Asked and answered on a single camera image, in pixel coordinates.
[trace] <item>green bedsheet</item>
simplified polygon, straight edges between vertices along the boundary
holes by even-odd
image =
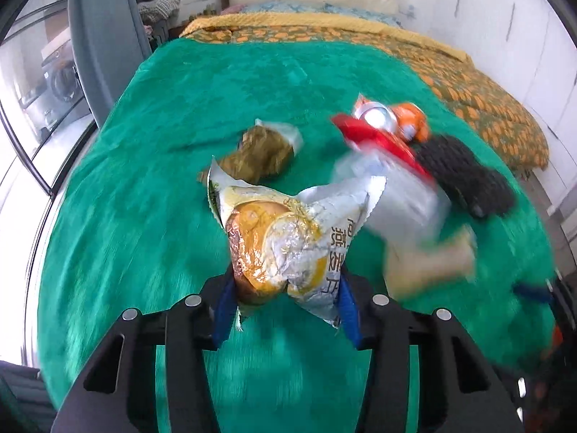
[[[296,194],[327,183],[347,151],[329,117],[359,92],[412,101],[434,132],[459,137],[499,169],[519,203],[506,219],[472,220],[457,206],[443,229],[470,223],[478,239],[477,279],[429,291],[406,306],[454,312],[491,360],[534,361],[552,317],[511,293],[519,279],[553,271],[549,244],[527,197],[497,155],[451,114],[411,69],[371,47],[348,43],[200,44],[178,40],[144,62],[73,173],[45,258],[39,301],[40,362],[60,406],[83,363],[129,306],[169,308],[227,267],[227,239],[195,178],[211,155],[235,148],[255,118],[299,127],[305,146],[269,185]],[[384,290],[382,242],[362,230],[347,264]],[[207,372],[223,433],[351,432],[369,353],[288,298],[269,303],[233,331]],[[167,428],[163,349],[157,366],[159,422]],[[413,352],[411,368],[418,362]],[[415,429],[418,382],[411,376],[408,431]]]

